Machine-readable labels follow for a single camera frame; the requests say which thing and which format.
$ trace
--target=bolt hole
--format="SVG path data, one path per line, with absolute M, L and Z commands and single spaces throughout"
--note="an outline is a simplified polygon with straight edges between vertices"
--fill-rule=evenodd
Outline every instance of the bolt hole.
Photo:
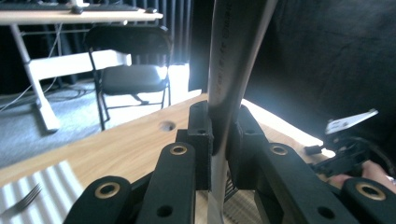
M 335 218 L 334 212 L 327 207 L 323 207 L 323 206 L 319 207 L 318 212 L 320 213 L 321 216 L 326 217 L 327 219 Z
M 172 121 L 163 121 L 160 123 L 160 130 L 164 132 L 171 132 L 176 128 L 176 124 Z
M 176 156 L 183 155 L 186 152 L 187 152 L 187 148 L 186 147 L 177 146 L 177 147 L 172 147 L 171 148 L 171 153 L 173 155 L 176 155 Z
M 100 189 L 100 192 L 102 194 L 110 194 L 111 192 L 114 191 L 114 189 L 115 189 L 115 187 L 113 185 L 107 185 L 107 186 L 102 187 Z
M 169 205 L 161 206 L 157 209 L 157 216 L 158 217 L 169 217 L 172 215 L 173 208 Z
M 284 156 L 284 155 L 288 154 L 288 151 L 283 147 L 271 147 L 271 150 L 275 154 L 280 155 L 280 156 Z
M 376 191 L 375 189 L 372 189 L 372 188 L 369 188 L 369 187 L 363 187 L 362 189 L 363 189 L 364 192 L 366 192 L 366 193 L 368 193 L 368 194 L 370 194 L 372 196 L 378 196 L 379 195 L 378 191 Z

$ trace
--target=black curtain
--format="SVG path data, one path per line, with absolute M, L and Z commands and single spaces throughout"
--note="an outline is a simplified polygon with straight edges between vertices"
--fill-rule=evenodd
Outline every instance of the black curtain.
M 348 132 L 396 159 L 395 15 L 391 0 L 279 0 L 245 98 L 319 138 L 329 119 L 375 108 L 378 115 Z M 210 27 L 194 20 L 193 32 L 200 29 L 205 43 L 193 35 L 191 63 L 199 64 L 191 64 L 190 90 L 207 87 Z
M 9 0 L 7 2 L 25 2 Z M 45 2 L 65 3 L 64 0 L 49 0 Z M 134 7 L 154 7 L 163 18 L 156 21 L 140 21 L 133 24 L 163 25 L 169 29 L 174 40 L 174 57 L 172 64 L 187 63 L 190 59 L 191 38 L 191 0 L 89 0 L 91 4 L 128 4 Z M 21 26 L 22 31 L 53 31 L 54 25 L 30 25 Z M 90 29 L 92 24 L 64 24 L 63 30 Z M 21 56 L 15 46 L 9 27 L 0 26 L 0 94 L 10 94 L 23 91 L 30 83 L 23 69 Z M 54 35 L 28 35 L 24 38 L 31 58 L 45 58 L 49 56 L 52 48 Z M 61 34 L 62 55 L 84 52 L 84 33 Z M 58 50 L 53 51 L 52 56 L 58 55 Z M 64 81 L 76 82 L 79 78 L 90 77 L 90 73 L 78 76 L 66 76 L 58 78 L 58 84 L 62 86 Z M 42 83 L 50 83 L 51 80 L 43 80 Z

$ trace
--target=wooden table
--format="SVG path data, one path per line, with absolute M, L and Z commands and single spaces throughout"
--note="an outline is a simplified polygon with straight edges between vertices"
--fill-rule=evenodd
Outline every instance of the wooden table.
M 20 25 L 34 24 L 65 24 L 65 23 L 94 23 L 94 22 L 123 22 L 128 21 L 155 21 L 162 18 L 160 13 L 145 13 L 138 11 L 84 11 L 81 15 L 71 14 L 69 11 L 1 11 L 0 25 L 9 25 L 21 54 L 33 91 L 37 97 L 37 107 L 49 132 L 56 132 L 60 128 L 60 122 L 50 107 L 50 103 L 44 96 L 39 81 L 51 77 L 61 77 L 76 73 L 89 72 L 92 70 L 88 53 L 72 54 L 66 56 L 31 59 L 22 39 Z M 110 58 L 110 64 L 115 66 L 125 64 L 125 57 L 110 53 L 103 57 L 96 57 L 106 61 Z
M 163 147 L 175 142 L 177 129 L 187 128 L 190 105 L 206 99 L 205 94 L 199 95 L 76 143 L 11 165 L 0 170 L 0 186 L 63 160 L 69 162 L 83 188 L 106 175 L 122 176 L 134 182 L 154 170 Z M 255 117 L 267 113 L 258 107 L 253 108 L 254 105 L 249 102 L 245 101 L 244 105 L 251 108 L 250 111 Z M 169 121 L 174 122 L 176 128 L 169 132 L 163 131 L 163 124 Z M 260 125 L 270 141 L 289 145 L 304 157 L 302 144 L 270 128 L 267 126 L 268 123 L 261 121 Z

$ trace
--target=striped cloth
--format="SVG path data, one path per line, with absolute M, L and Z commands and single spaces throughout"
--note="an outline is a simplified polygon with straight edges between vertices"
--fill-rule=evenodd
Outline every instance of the striped cloth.
M 4 223 L 63 223 L 83 191 L 67 161 L 62 161 L 3 186 L 0 213 L 22 199 L 36 184 L 42 188 L 37 198 L 26 210 Z

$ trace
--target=metal fork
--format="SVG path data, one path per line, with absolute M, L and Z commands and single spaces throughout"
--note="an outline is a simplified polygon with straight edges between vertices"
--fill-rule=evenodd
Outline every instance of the metal fork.
M 0 214 L 0 219 L 10 219 L 22 212 L 37 197 L 40 191 L 41 187 L 37 184 L 24 198 Z

